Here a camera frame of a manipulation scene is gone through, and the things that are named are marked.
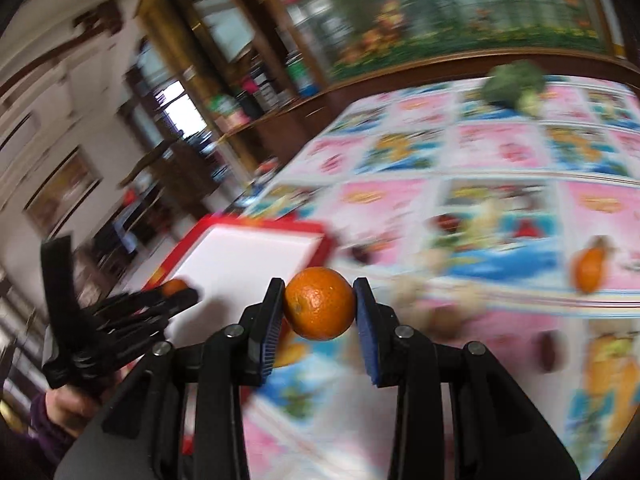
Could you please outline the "person's left hand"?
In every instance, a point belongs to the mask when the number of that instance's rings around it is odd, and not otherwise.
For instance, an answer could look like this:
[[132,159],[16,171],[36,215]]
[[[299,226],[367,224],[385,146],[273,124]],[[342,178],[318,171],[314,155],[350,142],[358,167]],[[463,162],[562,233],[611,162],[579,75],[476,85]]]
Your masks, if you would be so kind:
[[90,396],[72,385],[49,389],[44,394],[47,416],[66,434],[78,438],[93,416],[99,413],[103,404],[114,394],[121,381],[122,372],[117,372],[105,381],[106,387],[100,396]]

